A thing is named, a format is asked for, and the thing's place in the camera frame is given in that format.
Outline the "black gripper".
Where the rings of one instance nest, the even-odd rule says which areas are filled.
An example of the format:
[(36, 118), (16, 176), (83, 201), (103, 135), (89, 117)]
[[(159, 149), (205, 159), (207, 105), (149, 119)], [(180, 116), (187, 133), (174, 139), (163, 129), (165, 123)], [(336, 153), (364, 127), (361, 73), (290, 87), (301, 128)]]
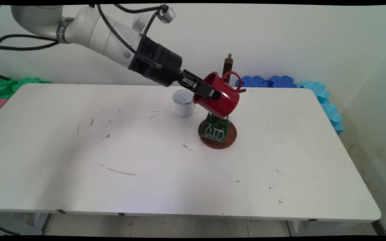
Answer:
[(150, 58), (152, 62), (158, 64), (160, 68), (147, 64), (135, 55), (128, 67), (129, 70), (164, 87), (169, 87), (173, 82), (182, 80), (182, 84), (186, 84), (187, 89), (194, 94), (205, 98), (212, 98), (214, 100), (220, 99), (221, 92), (205, 83), (199, 76), (187, 70), (183, 70), (181, 74), (181, 56), (151, 40), (148, 36), (141, 37), (136, 53)]

